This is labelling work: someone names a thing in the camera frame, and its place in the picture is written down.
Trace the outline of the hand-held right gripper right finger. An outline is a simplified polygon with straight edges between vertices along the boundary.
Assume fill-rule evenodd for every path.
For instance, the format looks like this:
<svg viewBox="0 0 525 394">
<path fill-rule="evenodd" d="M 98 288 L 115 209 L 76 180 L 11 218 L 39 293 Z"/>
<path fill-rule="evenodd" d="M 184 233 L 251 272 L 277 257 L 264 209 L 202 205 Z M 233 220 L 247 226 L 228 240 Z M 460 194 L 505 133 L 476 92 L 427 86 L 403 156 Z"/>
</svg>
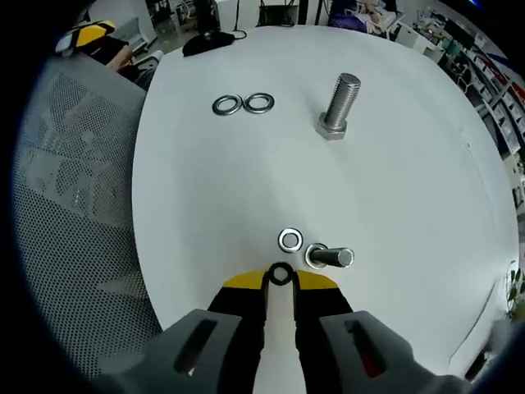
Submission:
<svg viewBox="0 0 525 394">
<path fill-rule="evenodd" d="M 463 380 L 435 375 L 411 345 L 366 311 L 354 311 L 321 274 L 294 273 L 295 345 L 309 393 L 461 393 Z"/>
</svg>

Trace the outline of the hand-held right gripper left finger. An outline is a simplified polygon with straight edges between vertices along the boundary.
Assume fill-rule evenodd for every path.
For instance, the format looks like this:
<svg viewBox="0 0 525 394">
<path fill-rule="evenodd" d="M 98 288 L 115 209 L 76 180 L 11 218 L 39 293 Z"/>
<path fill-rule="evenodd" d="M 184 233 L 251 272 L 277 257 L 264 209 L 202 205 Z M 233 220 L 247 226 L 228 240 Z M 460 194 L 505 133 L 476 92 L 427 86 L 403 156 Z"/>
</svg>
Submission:
<svg viewBox="0 0 525 394">
<path fill-rule="evenodd" d="M 226 281 L 207 309 L 194 309 L 152 339 L 119 377 L 126 393 L 250 393 L 264 347 L 267 273 Z"/>
</svg>

